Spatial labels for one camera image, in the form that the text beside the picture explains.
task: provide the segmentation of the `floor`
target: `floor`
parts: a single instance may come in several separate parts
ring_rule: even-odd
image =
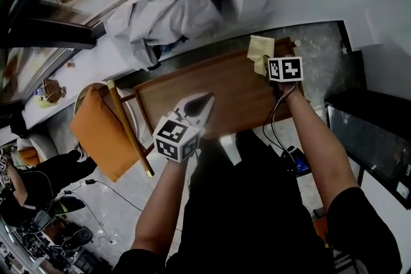
[[[329,94],[334,94],[351,87],[360,87],[363,83],[363,68],[361,55],[352,53],[343,55],[340,49],[341,34],[336,22],[325,22],[317,24],[305,24],[288,28],[280,28],[261,33],[255,33],[266,37],[279,39],[282,37],[291,37],[292,40],[300,40],[301,47],[296,49],[297,55],[303,57],[304,66],[304,91],[312,107],[318,115],[325,120],[324,98]],[[133,86],[142,81],[154,78],[158,75],[166,74],[180,67],[184,67],[192,62],[199,61],[205,57],[218,56],[222,53],[244,49],[248,47],[249,36],[242,36],[235,39],[226,40],[213,45],[190,51],[171,58],[162,63],[162,66],[150,73],[138,72],[127,76],[118,85]],[[48,121],[46,126],[49,134],[56,144],[59,153],[65,153],[73,148],[75,142],[68,124],[73,118],[73,106],[59,112]],[[285,146],[294,145],[300,147],[297,132],[293,125],[292,119],[284,120],[276,124],[277,131]],[[262,127],[256,128],[255,133],[265,142],[268,141],[262,134]],[[228,136],[222,139],[222,144],[227,151],[233,163],[240,161],[238,152],[233,144],[234,139]],[[162,158],[155,152],[148,157],[156,173],[160,173],[165,166],[166,159]],[[195,158],[189,161],[186,181],[189,180],[196,165]],[[354,172],[357,174],[359,167],[352,163]],[[100,180],[118,193],[126,197],[136,206],[143,208],[150,197],[160,175],[148,178],[141,166],[133,166],[124,174],[117,183],[112,183],[98,169],[89,177]],[[79,187],[83,181],[72,184],[67,189]],[[307,209],[311,212],[313,209],[322,206],[321,200],[315,187],[313,177],[308,174],[298,178],[302,200]],[[100,222],[101,227],[93,218],[88,209],[82,209],[76,213],[69,214],[68,219],[85,225],[94,233],[93,244],[89,243],[87,249],[97,255],[107,259],[110,263],[117,263],[120,255],[128,250],[134,238],[134,228],[140,212],[131,207],[128,203],[119,198],[110,189],[101,184],[94,184],[80,187],[78,195],[83,198],[90,206],[94,215]],[[177,227],[182,228],[182,218],[184,215],[184,206],[188,200],[187,184],[184,187],[180,217]],[[113,243],[109,243],[103,238],[104,231]],[[180,232],[176,231],[170,255],[178,250],[180,244]]]

